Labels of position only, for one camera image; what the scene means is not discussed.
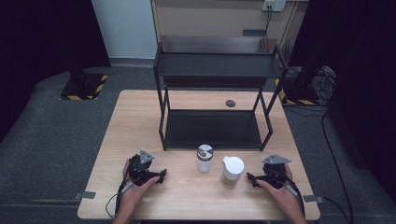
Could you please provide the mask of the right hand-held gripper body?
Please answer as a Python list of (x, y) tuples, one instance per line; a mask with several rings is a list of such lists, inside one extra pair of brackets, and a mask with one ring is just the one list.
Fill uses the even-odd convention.
[(281, 189), (288, 180), (285, 165), (290, 162), (290, 159), (282, 156), (272, 154), (262, 160), (264, 176), (262, 181), (268, 183), (275, 189)]

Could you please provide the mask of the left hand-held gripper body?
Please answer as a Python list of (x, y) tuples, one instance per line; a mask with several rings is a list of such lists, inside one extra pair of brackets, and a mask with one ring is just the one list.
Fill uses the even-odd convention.
[(153, 159), (154, 157), (143, 149), (129, 159), (127, 171), (135, 185), (142, 186), (152, 177), (160, 175), (149, 170)]

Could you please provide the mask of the white lidded jar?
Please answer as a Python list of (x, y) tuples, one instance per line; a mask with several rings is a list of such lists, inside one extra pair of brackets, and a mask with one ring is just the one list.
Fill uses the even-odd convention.
[(240, 178), (241, 174), (244, 172), (245, 164), (244, 162), (235, 156), (225, 156), (222, 159), (223, 164), (223, 178), (226, 181), (236, 181)]

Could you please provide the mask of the black metal two-tier shelf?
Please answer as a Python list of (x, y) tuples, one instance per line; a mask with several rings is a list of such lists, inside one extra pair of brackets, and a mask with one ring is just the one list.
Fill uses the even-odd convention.
[[(159, 43), (153, 65), (161, 118), (159, 135), (163, 149), (257, 148), (264, 150), (273, 127), (269, 118), (274, 100), (265, 102), (263, 89), (269, 78), (283, 81), (288, 65), (275, 47), (270, 54), (169, 52)], [(191, 92), (201, 89), (256, 90), (250, 109), (173, 108), (169, 89)]]

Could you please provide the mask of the person's right hand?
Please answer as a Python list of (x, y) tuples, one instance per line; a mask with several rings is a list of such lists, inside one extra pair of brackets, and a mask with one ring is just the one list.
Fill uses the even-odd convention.
[(257, 183), (261, 188), (266, 189), (270, 193), (278, 207), (286, 216), (294, 216), (295, 214), (299, 215), (301, 213), (301, 208), (296, 196), (288, 189), (290, 185), (289, 181), (286, 181), (281, 189), (276, 189), (262, 180), (257, 180)]

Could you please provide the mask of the black stand with striped base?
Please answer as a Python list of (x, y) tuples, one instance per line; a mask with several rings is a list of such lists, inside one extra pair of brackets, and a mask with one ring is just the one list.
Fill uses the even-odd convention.
[(287, 77), (290, 70), (281, 59), (278, 60), (281, 78), (275, 80), (277, 95), (283, 105), (319, 105), (320, 100), (311, 84), (301, 86), (296, 77)]
[(104, 74), (87, 74), (73, 55), (64, 56), (64, 64), (70, 78), (61, 92), (62, 100), (94, 100), (102, 90), (107, 76)]

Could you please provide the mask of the dark curtain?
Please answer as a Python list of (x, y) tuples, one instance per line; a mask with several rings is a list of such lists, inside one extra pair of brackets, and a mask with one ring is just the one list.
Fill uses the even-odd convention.
[(0, 142), (39, 81), (109, 65), (92, 0), (0, 0)]
[(290, 65), (336, 74), (332, 119), (356, 166), (396, 203), (396, 0), (309, 0)]

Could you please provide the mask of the white wall outlet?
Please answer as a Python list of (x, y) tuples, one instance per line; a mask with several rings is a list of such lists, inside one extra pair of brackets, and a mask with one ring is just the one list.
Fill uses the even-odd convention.
[(262, 11), (282, 12), (287, 0), (264, 0)]

